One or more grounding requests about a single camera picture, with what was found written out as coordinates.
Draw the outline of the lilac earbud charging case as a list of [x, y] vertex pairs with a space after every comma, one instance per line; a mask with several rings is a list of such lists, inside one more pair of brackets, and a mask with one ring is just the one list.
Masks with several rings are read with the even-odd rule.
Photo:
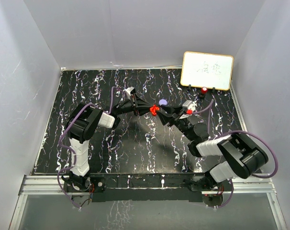
[[162, 106], [162, 105], [167, 105], [167, 100], [166, 100], [166, 99], [161, 99], [161, 100], [159, 100], [158, 104], [159, 104], [160, 106]]

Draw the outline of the orange earbud charging case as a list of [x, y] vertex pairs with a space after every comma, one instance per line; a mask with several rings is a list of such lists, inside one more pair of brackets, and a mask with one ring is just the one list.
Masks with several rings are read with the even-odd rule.
[[150, 113], [152, 114], [152, 116], [156, 116], [157, 115], [157, 111], [159, 111], [160, 108], [157, 105], [153, 105], [152, 107], [149, 108]]

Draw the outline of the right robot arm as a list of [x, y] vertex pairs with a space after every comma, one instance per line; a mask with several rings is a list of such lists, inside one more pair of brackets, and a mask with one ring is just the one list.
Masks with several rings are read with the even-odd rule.
[[208, 126], [192, 124], [188, 116], [193, 110], [183, 106], [162, 105], [157, 115], [163, 125], [175, 126], [190, 142], [190, 153], [198, 158], [223, 156], [225, 161], [205, 172], [194, 182], [203, 189], [218, 189], [226, 180], [236, 177], [246, 179], [268, 163], [268, 155], [247, 134], [235, 132], [216, 139], [209, 139]]

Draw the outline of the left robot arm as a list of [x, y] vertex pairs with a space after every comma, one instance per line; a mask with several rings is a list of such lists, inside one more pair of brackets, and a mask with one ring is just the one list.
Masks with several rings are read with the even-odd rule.
[[127, 96], [128, 98], [125, 101], [111, 105], [111, 110], [108, 112], [94, 105], [80, 103], [70, 115], [66, 130], [59, 143], [62, 143], [64, 136], [68, 136], [70, 146], [67, 149], [72, 152], [72, 163], [69, 169], [69, 177], [62, 179], [68, 185], [73, 186], [74, 189], [86, 191], [90, 187], [89, 141], [97, 127], [115, 129], [120, 122], [118, 116], [130, 112], [133, 112], [135, 116], [142, 116], [148, 112], [156, 115], [156, 111], [159, 109], [156, 105], [150, 105], [134, 92], [128, 92]]

